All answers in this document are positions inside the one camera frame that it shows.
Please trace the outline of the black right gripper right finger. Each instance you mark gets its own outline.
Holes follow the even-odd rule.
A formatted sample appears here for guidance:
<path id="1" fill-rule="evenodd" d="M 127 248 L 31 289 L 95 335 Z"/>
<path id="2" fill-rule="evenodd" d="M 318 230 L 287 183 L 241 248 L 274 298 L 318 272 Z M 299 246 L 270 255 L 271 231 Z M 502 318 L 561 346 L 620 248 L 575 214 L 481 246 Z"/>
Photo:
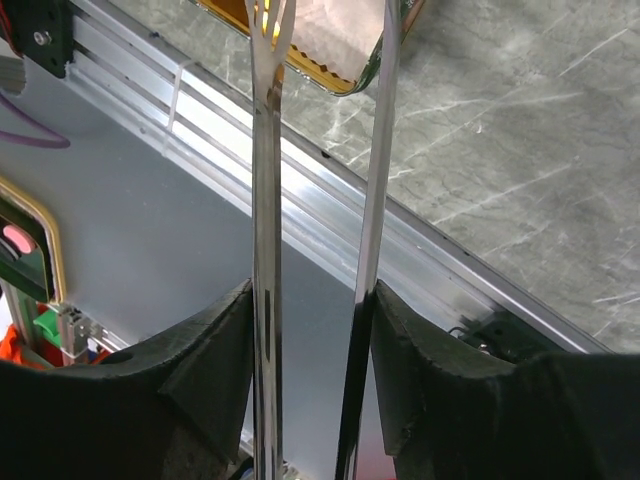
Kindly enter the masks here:
<path id="1" fill-rule="evenodd" d="M 639 359 L 549 353 L 511 364 L 376 287 L 372 358 L 400 479 L 635 479 Z"/>

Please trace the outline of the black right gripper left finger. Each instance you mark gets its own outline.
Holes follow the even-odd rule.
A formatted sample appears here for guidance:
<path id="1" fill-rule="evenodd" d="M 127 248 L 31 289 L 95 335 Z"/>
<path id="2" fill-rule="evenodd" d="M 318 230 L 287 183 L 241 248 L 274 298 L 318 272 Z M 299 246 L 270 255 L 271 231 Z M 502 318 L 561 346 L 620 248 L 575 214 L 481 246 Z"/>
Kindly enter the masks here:
<path id="1" fill-rule="evenodd" d="M 252 285 L 96 365 L 1 365 L 5 479 L 221 479 L 239 451 Z"/>

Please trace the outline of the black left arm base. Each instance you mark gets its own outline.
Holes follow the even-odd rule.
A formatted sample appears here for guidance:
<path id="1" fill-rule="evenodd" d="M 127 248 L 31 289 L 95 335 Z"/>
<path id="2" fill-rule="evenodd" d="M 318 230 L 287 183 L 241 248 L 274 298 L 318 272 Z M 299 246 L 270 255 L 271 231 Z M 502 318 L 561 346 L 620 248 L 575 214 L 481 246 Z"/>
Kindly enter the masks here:
<path id="1" fill-rule="evenodd" d="M 1 38 L 59 79 L 73 60 L 72 19 L 67 0 L 1 0 Z"/>

